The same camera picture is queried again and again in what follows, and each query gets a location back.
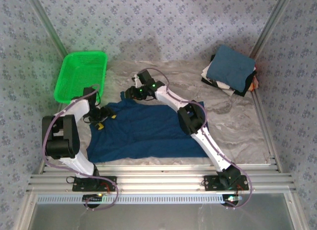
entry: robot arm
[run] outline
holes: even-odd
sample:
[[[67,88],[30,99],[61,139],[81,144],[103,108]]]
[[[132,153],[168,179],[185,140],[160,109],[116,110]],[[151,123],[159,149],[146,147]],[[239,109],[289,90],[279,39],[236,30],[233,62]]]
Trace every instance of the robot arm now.
[[[204,114],[195,101],[188,102],[172,91],[167,91],[166,85],[161,81],[156,82],[147,70],[138,73],[132,80],[135,82],[135,86],[125,92],[126,98],[144,100],[151,96],[175,110],[183,132],[190,135],[211,159],[218,173],[218,184],[222,185],[224,189],[230,189],[246,179],[220,150],[207,127],[202,127]]]
[[[84,95],[92,91],[93,88],[85,88]],[[96,95],[93,95],[87,99],[80,100],[62,114],[53,125],[46,145],[47,156],[59,160],[76,172],[89,176],[96,174],[96,167],[80,151],[77,123],[81,118],[88,117],[90,123],[100,130],[103,128],[102,121],[107,117],[115,118],[115,113],[110,108],[106,106],[98,108],[95,103]],[[42,119],[43,137],[55,115],[45,116]],[[76,177],[86,178],[79,174],[76,174]]]

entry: glass panel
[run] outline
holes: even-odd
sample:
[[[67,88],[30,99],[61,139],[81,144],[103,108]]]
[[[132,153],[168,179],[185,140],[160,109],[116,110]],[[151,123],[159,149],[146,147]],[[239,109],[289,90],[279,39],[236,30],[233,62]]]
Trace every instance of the glass panel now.
[[[293,230],[283,194],[254,194],[243,208],[217,204],[118,204],[86,211],[81,204],[41,204],[29,230]]]

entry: black bracket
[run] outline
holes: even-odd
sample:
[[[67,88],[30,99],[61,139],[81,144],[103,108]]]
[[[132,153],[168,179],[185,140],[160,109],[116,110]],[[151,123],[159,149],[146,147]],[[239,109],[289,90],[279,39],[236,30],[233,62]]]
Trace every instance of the black bracket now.
[[[223,194],[222,199],[224,200],[224,203],[222,203],[225,207],[235,207],[239,203],[239,196],[235,196],[232,194]]]
[[[249,190],[248,180],[246,176],[241,175],[231,186],[225,187],[220,181],[220,176],[204,176],[202,185],[205,187],[205,191],[239,191]]]
[[[45,116],[42,119],[42,139],[49,128],[54,116]],[[59,117],[49,133],[46,144],[46,154],[53,159],[62,157],[74,158],[79,152],[80,142],[74,115]]]
[[[99,176],[99,171],[96,166],[93,176]],[[117,183],[117,177],[115,176],[102,177],[108,178],[114,183]],[[73,192],[114,192],[115,186],[110,182],[101,179],[75,177],[72,190]]]
[[[105,105],[101,108],[94,107],[84,116],[84,118],[86,117],[89,118],[90,123],[95,126],[97,130],[102,130],[104,128],[102,122],[109,117],[115,119],[116,113],[110,107]]]
[[[187,135],[196,134],[204,123],[203,111],[196,104],[188,103],[180,107],[177,115],[180,128]]]
[[[164,86],[165,84],[161,81],[155,81],[151,76],[148,70],[143,71],[142,73],[138,73],[138,77],[143,86],[140,88],[136,88],[135,86],[131,86],[124,93],[125,98],[135,99],[135,100],[145,100],[148,96],[155,97],[155,92],[158,88]]]
[[[85,202],[87,199],[89,199],[89,202],[96,202],[96,204],[87,204],[88,208],[94,209],[97,208],[102,201],[102,196],[98,196],[97,194],[85,194],[82,197],[82,201]]]

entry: folded blue towel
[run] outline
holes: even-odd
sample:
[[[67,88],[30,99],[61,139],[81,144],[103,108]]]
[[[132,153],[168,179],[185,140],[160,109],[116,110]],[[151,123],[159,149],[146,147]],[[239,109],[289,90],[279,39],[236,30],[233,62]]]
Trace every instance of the folded blue towel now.
[[[255,63],[254,59],[221,45],[207,71],[206,77],[223,82],[231,88],[243,92],[246,79],[253,73]]]
[[[105,127],[99,131],[90,126],[89,161],[98,163],[127,157],[207,157],[199,144],[181,130],[173,109],[121,98],[119,103],[108,104],[117,114],[115,119],[106,119]]]

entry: stack of folded clothes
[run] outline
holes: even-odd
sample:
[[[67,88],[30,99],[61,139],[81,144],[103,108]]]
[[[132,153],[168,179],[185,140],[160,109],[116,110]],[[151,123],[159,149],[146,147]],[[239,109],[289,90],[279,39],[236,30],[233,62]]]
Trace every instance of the stack of folded clothes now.
[[[258,88],[254,59],[221,45],[210,64],[203,70],[202,82],[222,89],[228,95],[245,96]]]

